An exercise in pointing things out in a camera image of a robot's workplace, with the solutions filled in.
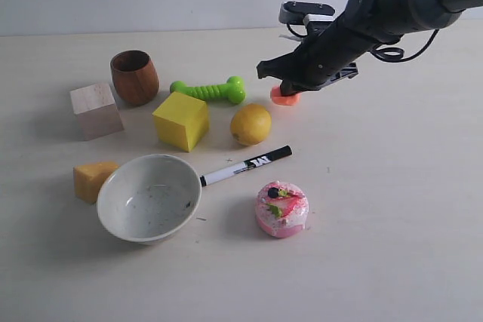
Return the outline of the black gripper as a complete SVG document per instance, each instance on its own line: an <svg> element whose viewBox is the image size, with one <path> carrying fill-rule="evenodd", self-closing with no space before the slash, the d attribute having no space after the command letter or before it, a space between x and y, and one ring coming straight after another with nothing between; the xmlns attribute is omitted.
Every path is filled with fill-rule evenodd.
<svg viewBox="0 0 483 322"><path fill-rule="evenodd" d="M383 28L371 17L344 11L324 32L305 37L292 54L260 61L257 77L283 80L279 86L283 97L317 91L336 72L382 41Z"/></svg>

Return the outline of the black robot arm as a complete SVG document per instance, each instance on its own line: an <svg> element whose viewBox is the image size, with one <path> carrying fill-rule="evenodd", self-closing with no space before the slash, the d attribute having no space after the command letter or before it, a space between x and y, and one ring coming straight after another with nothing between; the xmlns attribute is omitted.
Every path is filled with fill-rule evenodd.
<svg viewBox="0 0 483 322"><path fill-rule="evenodd" d="M385 63L408 61L396 44L409 33L453 24L482 0L348 0L341 14L322 3L288 1L278 20L291 29L304 26L299 45L290 53L257 65L258 78L281 80L283 97L317 91L344 78L353 78L356 60L370 53Z"/></svg>

